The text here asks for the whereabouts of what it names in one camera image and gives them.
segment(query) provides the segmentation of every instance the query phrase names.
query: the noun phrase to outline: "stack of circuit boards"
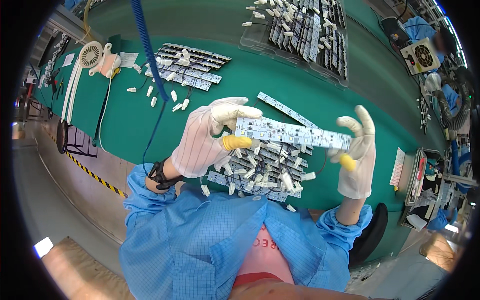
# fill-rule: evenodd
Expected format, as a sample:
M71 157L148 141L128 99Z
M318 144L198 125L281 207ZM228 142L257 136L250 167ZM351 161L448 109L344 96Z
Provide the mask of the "stack of circuit boards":
M186 49L190 55L189 66L179 64L179 54L182 53L183 49ZM161 78L166 79L169 75L175 73L176 75L173 77L173 81L204 91L208 91L212 84L219 84L222 79L221 76L209 72L220 69L231 60L230 57L210 51L171 43L163 44L163 47L158 50L155 56L173 61L170 66L157 62L157 68Z
M321 130L299 113L262 92L259 93L258 98L304 125L304 129L297 130L296 127L301 126L279 123L267 118L259 120L238 118L235 135L259 139L261 142L260 148L257 149L258 154L255 154L255 149L241 149L240 153L237 152L228 162L233 171L232 175L228 175L227 171L224 174L210 171L208 180L224 186L230 186L230 183L233 182L237 190L255 195L265 195L270 200L280 202L285 202L288 196L301 198L301 191L291 193L281 188L280 174L288 172L292 180L296 182L296 186L299 187L306 178L305 168L308 168L308 162L304 158L298 159L298 157L312 156L312 145L348 150L351 137L346 134ZM302 138L308 140L309 144L301 145L299 143L295 133L297 131L303 134ZM328 138L322 139L317 136L318 131L322 132L320 135L328 136ZM255 169L255 174L248 178L242 175L245 171L252 169ZM262 175L261 182L277 183L277 186L272 188L254 185L252 189L247 189L248 183L255 180L258 175Z
M296 7L294 13L289 6ZM267 13L273 9L279 14ZM251 19L252 25L240 41L241 49L265 52L274 59L304 61L308 71L348 86L348 38L342 0L276 0L258 5L253 12L260 12L265 19Z

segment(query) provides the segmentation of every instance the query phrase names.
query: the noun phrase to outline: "blue uniform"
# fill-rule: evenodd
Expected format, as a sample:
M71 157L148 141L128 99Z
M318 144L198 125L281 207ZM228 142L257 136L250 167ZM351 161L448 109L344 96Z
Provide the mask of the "blue uniform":
M403 26L405 27L408 37L412 39L413 43L423 40L426 37L428 37L433 43L433 36L437 33L437 31L421 17L411 18L405 24L403 24ZM443 63L445 60L444 54L436 53L436 56L438 57L440 63Z
M452 116L454 116L460 110L460 108L456 104L456 100L460 96L448 84L445 84L444 86L442 86L442 91L445 94L445 98L448 102L448 105L450 106L450 111L452 112Z
M142 165L128 184L132 196L124 202L130 213L120 264L138 299L227 299L262 224L295 284L343 291L350 279L348 251L372 219L365 205L356 225L339 224L338 208L314 223L307 209L293 213L265 196L213 192L207 198L188 184L178 198L175 187L158 195L146 188Z

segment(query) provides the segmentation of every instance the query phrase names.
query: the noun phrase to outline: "white pcb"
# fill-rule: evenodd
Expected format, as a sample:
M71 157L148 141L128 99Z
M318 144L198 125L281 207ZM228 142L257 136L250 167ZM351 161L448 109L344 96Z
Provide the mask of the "white pcb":
M301 114L297 113L293 109L289 108L288 106L276 101L272 97L260 92L258 94L258 98L263 102L270 104L271 106L275 107L276 109L280 110L281 112L285 113L287 116L291 117L295 121L298 121L300 124L310 127L310 128L319 128L317 125L310 122L307 118L303 117Z
M163 78L163 79L167 79L167 77L172 73L173 71L167 71L162 69L158 70L158 75L160 75L160 78ZM175 73L175 77L172 79L172 81L175 81L179 84L181 84L183 80L187 83L188 86L194 86L195 88L198 88L207 92L212 86L212 83L209 81L205 81L203 79L198 79L198 78L194 78L187 75L183 76L183 74L180 74L180 73Z
M242 180L238 179L238 175L235 175L236 179L229 179L229 182L234 182L235 183L235 189L239 190L239 187L241 186L241 191L242 192L247 192L249 194L253 195L265 195L267 199L274 200L274 201L279 201L279 202L285 202L287 199L287 193L286 192L271 192L267 188L259 188L257 186L254 186L252 190L249 192L245 190L248 180ZM227 183L227 177L225 175L222 175L217 172L210 171L208 173L207 177L208 181L218 183L223 186L229 186Z
M161 72L163 65L161 65L160 63L157 63L156 67L158 68L158 71ZM222 76L206 73L199 70L192 70L190 68L185 68L178 65L171 65L169 66L168 69L166 69L166 71L172 71L175 73L179 73L181 75L185 74L185 76L203 79L205 81L210 81L215 84L219 84L220 80L222 80Z
M313 34L312 34L312 42L311 42L310 57L309 57L313 62L317 62L318 37L320 35L321 28L322 28L322 24L320 23L320 17L317 14L315 14L313 16Z
M172 44L172 43L165 43L163 45L168 46L168 47L172 47L172 48L187 49L187 50L190 50L194 53L197 52L197 53L210 55L210 56L213 56L214 58L217 58L217 59L223 59L223 60L227 60L227 61L232 60L230 57L223 56L223 55L220 55L220 54L216 54L216 53L213 53L213 52L210 52L210 51L205 51L205 50L193 48L193 47L187 47L187 46L182 46L182 45L177 45L177 44Z
M155 55L157 56L161 56L161 57L168 57L168 58L171 58L174 60L174 64L177 64L179 66L181 66L179 63L178 63L178 59L175 57L175 55L173 54L168 54L168 53L165 53L165 52L157 52L155 53ZM201 71L204 71L204 72L209 72L212 68L210 67L206 67L206 66L203 66L203 65L200 65L200 64L191 64L189 66L189 68L191 69L196 69L196 70L201 70Z
M351 139L347 134L281 123L265 117L237 118L235 136L342 150L349 149Z
M313 20L314 20L314 17L310 17L310 25L308 26L307 41L305 42L305 51L303 53L303 59L308 62L310 62L309 57L310 57L310 44L311 44L312 35L313 35L313 22L314 22Z

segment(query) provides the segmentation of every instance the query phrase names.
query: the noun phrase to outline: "workbench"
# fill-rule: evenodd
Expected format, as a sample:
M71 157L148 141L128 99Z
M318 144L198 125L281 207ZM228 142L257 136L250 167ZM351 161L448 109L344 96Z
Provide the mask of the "workbench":
M336 119L340 116L356 118L354 108L361 104L370 112L376 126L377 159L372 195L366 204L370 204L375 210L379 203L385 203L389 210L389 226L381 244L369 258L371 260L390 252L398 254L410 231L396 226L404 203L395 199L393 187L389 185L397 148L410 151L424 146L442 152L446 149L446 142L443 129L436 118L432 118L429 124L428 135L424 135L420 130L420 111L416 107L416 99L420 96L419 86L416 80L409 76L398 57L395 57L388 39L378 26L375 12L358 0L346 0L345 7L348 14L350 79L349 87L344 90L299 68L240 50L238 44L186 37L151 36L154 51L162 47L163 43L169 42L208 50L231 57L232 60L220 70L211 71L223 77L221 82L213 84L208 92L195 89L186 111L172 113L174 103L172 101L167 103L165 114L145 161L161 161L169 156L181 140L189 113L216 99L245 96L250 100L247 105L253 106L258 93L264 92L320 128L347 134L351 132L337 127ZM118 39L116 41L112 53L137 52L139 55L136 63L141 65L146 61L140 41ZM79 52L80 48L57 58L54 70L63 64L66 55L77 53L76 59ZM64 78L65 91L72 69L73 64L62 68L56 77L59 82ZM145 81L143 73L138 74L135 69L122 68L115 76L111 83L102 124L104 149L134 164L142 163L144 150L162 107L160 95L157 96L155 108L150 107L151 98L146 96L148 86L152 84L150 77L138 92L127 92L127 88L138 88L143 84ZM165 83L164 88L169 95L172 83ZM88 71L83 70L78 84L72 125L95 137L97 146L100 145L97 126L107 89L107 78L101 74L90 77ZM177 91L179 101L183 101L188 87L173 83L173 89ZM152 95L157 91L155 86ZM43 87L43 96L36 89L35 97L43 105L52 107L51 93L50 87ZM56 95L53 100L53 113L61 116L64 95L60 95L58 100L55 99ZM265 117L283 121L284 117L280 111L262 101L259 101L256 107L264 112ZM286 118L286 122L297 124L289 117ZM306 172L319 171L324 165L325 150L317 148L313 152L313 157L306 156L306 159L309 163ZM316 180L302 184L305 189L302 198L289 197L287 203L312 209L330 209L339 205L343 198L337 191L339 171L340 165L327 161ZM191 181L199 184L198 179ZM213 183L210 184L210 188L228 190Z

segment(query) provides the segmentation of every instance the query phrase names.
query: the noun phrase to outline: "clear plastic tray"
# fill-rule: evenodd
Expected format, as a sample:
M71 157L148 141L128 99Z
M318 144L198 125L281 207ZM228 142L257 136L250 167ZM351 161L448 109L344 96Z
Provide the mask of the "clear plastic tray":
M289 51L280 49L275 43L273 43L270 40L270 35L271 35L270 32L272 28L271 25L274 22L276 24L276 21L278 20L278 18L274 18L264 11L267 8L271 10L273 9L269 4L258 6L256 11L265 15L265 19L258 19L252 15L250 22L252 22L253 24L250 27L246 27L245 32L241 37L239 48L248 52L269 56L275 60L281 61L283 63L286 63L294 67L302 68L306 72L308 72L309 74L315 77L327 80L332 84L336 85L337 87L339 87L340 89L345 89L346 87L348 87L348 66L349 66L348 35L347 35L347 28L346 28L347 25L346 25L346 15L345 15L345 5L343 0L337 0L336 2L340 4L341 9L337 10L335 20L332 20L331 18L331 13L332 13L332 10L331 10L329 12L328 19L330 20L330 22L335 23L337 25L336 34L337 35L341 34L345 41L345 57L347 62L346 77L342 76L342 74L337 71L338 68L333 68L333 70L329 70L324 66L325 54L327 53L326 52L327 48L320 50L320 54L318 54L316 62L313 62L313 61L307 62L302 56L298 55L297 53L290 53ZM310 9L307 9L307 14L310 16L313 16L315 12L311 9L310 3L313 6L315 5L315 3L319 3L320 5L319 11L321 14L323 14L321 0L298 1L299 11L301 11L302 5L307 8L310 7ZM329 29L331 32L333 31L333 29L331 26L327 28L323 27L323 24L325 23L324 18L322 15L319 15L319 16L321 19L321 29L322 29L319 37L323 37L323 36L326 36L327 29ZM337 20L340 18L340 16L343 17L343 22L340 20ZM268 24L268 25L267 26L258 25L257 23ZM292 28L294 28L294 24L295 23L287 23L287 25ZM327 42L329 42L330 44L333 44L333 42L330 41L328 37L327 37Z

